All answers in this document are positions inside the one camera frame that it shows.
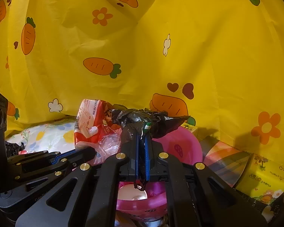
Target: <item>crumpled black plastic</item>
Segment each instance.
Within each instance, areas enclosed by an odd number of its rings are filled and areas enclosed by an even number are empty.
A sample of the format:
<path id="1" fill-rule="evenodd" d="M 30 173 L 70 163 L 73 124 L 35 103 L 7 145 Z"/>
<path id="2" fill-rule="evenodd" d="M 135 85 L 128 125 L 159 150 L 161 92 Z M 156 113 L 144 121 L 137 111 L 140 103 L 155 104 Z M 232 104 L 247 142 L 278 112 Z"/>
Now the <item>crumpled black plastic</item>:
<path id="1" fill-rule="evenodd" d="M 178 129 L 178 127 L 190 116 L 169 117 L 167 112 L 152 112 L 145 108 L 144 110 L 127 109 L 125 106 L 114 105 L 111 111 L 112 123 L 122 127 L 121 145 L 122 143 L 133 141 L 136 139 L 133 132 L 136 131 L 140 137 L 138 149 L 138 179 L 141 182 L 141 191 L 145 189 L 147 184 L 145 169 L 145 136 L 149 133 L 151 138 L 160 138 L 167 133 Z"/>
<path id="2" fill-rule="evenodd" d="M 19 146 L 16 143 L 10 143 L 10 142 L 5 141 L 5 149 L 6 149 L 7 157 L 18 155 L 19 151 L 24 150 L 24 148 L 25 147 L 24 147 L 23 142 L 21 143 L 21 146 Z"/>

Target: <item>striped package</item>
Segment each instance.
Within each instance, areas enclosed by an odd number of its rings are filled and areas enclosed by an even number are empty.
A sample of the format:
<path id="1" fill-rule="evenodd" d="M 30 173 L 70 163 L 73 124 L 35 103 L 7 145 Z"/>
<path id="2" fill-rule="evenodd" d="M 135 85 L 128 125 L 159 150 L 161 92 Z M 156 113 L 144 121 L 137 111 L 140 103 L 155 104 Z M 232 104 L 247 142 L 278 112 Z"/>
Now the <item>striped package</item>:
<path id="1" fill-rule="evenodd" d="M 242 175 L 250 154 L 233 148 L 211 136 L 200 141 L 203 163 L 233 187 Z"/>

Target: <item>blue strip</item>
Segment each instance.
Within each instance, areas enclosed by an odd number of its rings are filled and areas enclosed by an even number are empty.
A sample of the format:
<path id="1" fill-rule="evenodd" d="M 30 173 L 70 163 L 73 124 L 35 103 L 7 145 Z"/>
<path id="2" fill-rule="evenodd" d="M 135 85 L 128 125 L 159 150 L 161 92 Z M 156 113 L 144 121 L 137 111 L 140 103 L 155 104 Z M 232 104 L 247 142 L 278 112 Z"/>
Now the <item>blue strip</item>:
<path id="1" fill-rule="evenodd" d="M 65 157 L 67 157 L 67 156 L 69 156 L 69 155 L 71 155 L 71 154 L 73 154 L 73 153 L 75 153 L 75 152 L 76 152 L 76 150 L 73 149 L 73 150 L 71 150 L 71 151 L 68 151 L 68 152 L 65 152 L 65 153 L 63 153 L 63 154 L 60 154 L 60 155 L 58 155 L 58 156 L 55 158 L 55 160 L 54 160 L 51 164 L 54 165 L 54 164 L 58 163 L 58 162 L 60 161 L 60 159 L 65 158 Z"/>
<path id="2" fill-rule="evenodd" d="M 149 161 L 149 155 L 148 155 L 148 141 L 147 141 L 147 136 L 145 136 L 145 143 L 144 143 L 144 147 L 145 147 L 145 174 L 146 174 L 146 181 L 149 181 L 150 178 L 150 161 Z"/>
<path id="3" fill-rule="evenodd" d="M 136 166 L 135 166 L 136 180 L 138 180 L 138 160 L 139 160 L 139 135 L 137 134 L 137 139 L 136 139 Z"/>

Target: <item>black device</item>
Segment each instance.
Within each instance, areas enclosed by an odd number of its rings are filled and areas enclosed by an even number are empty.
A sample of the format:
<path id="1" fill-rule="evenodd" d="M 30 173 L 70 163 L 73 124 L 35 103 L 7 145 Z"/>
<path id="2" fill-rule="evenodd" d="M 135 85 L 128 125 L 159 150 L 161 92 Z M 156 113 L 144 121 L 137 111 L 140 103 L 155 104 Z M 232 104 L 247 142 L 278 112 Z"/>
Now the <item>black device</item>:
<path id="1" fill-rule="evenodd" d="M 8 100 L 0 94 L 0 212 L 10 225 L 114 226 L 118 184 L 136 180 L 138 146 L 133 141 L 138 139 L 123 142 L 120 153 L 97 166 L 85 163 L 96 155 L 91 147 L 64 154 L 41 151 L 7 159 L 7 106 Z M 181 163 L 165 153 L 149 134 L 145 141 L 148 181 L 165 182 L 171 227 L 267 226 L 256 209 L 203 163 Z"/>

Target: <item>yellow box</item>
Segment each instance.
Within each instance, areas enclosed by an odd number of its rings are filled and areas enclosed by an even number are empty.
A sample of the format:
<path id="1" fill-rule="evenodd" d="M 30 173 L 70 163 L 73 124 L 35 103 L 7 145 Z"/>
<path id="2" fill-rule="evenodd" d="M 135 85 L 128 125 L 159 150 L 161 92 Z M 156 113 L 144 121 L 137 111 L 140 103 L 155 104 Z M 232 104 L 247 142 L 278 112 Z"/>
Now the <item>yellow box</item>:
<path id="1" fill-rule="evenodd" d="M 284 192 L 284 166 L 254 154 L 236 189 L 270 205 Z"/>
<path id="2" fill-rule="evenodd" d="M 185 122 L 181 126 L 184 127 L 185 129 L 188 129 L 191 133 L 193 133 L 195 135 L 195 137 L 197 137 L 197 135 L 198 135 L 198 127 L 190 125 L 190 124 L 187 124 Z"/>

